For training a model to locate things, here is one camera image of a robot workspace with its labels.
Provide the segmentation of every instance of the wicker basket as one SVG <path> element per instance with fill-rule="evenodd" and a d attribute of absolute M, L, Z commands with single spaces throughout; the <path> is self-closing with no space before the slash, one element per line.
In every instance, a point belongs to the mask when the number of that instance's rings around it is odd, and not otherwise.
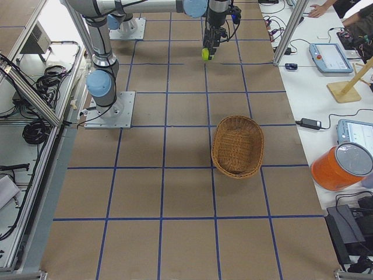
<path fill-rule="evenodd" d="M 232 115 L 217 126 L 211 156 L 225 175 L 245 179 L 262 165 L 264 137 L 260 126 L 248 117 Z"/>

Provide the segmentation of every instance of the orange bucket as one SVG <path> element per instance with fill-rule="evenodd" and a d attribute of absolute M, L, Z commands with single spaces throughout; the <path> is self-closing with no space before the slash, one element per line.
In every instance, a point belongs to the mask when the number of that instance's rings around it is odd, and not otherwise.
<path fill-rule="evenodd" d="M 373 171 L 373 157 L 362 146 L 344 142 L 313 162 L 315 181 L 330 191 L 339 191 L 361 181 Z"/>

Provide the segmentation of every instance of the power adapter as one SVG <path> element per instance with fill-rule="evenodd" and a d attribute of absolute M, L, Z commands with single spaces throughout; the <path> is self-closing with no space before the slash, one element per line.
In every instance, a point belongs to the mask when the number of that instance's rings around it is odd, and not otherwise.
<path fill-rule="evenodd" d="M 312 130 L 320 130 L 321 122 L 310 120 L 309 118 L 302 118 L 300 121 L 295 121 L 297 125 L 300 125 L 301 127 L 310 128 Z"/>
<path fill-rule="evenodd" d="M 277 47 L 274 47 L 274 48 L 273 48 L 273 52 L 276 52 L 276 50 L 277 50 Z M 290 55 L 290 54 L 291 54 L 291 48 L 286 48 L 284 54 L 285 54 L 285 55 Z"/>

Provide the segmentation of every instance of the yellow-green object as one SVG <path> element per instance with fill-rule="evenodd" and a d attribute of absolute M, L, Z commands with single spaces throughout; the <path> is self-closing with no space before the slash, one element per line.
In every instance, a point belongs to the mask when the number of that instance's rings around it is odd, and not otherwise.
<path fill-rule="evenodd" d="M 203 48 L 202 49 L 202 59 L 204 61 L 208 61 L 209 57 L 210 57 L 210 51 L 209 51 L 209 49 L 208 48 Z"/>

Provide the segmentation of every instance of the person's arm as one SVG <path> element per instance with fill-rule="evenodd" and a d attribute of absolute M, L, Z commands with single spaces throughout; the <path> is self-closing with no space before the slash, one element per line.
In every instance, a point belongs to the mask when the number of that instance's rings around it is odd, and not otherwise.
<path fill-rule="evenodd" d="M 335 2 L 337 2 L 337 0 L 326 0 L 325 3 L 321 6 L 311 5 L 311 7 L 313 7 L 313 10 L 310 11 L 308 16 L 310 18 L 318 18 L 322 16 L 326 12 L 326 10 L 329 9 L 330 6 L 332 6 Z"/>
<path fill-rule="evenodd" d="M 350 16 L 348 19 L 344 20 L 342 24 L 344 27 L 348 27 L 354 24 L 355 22 L 359 21 L 360 19 L 361 19 L 360 13 L 357 12 L 357 13 L 354 13 L 352 16 Z"/>

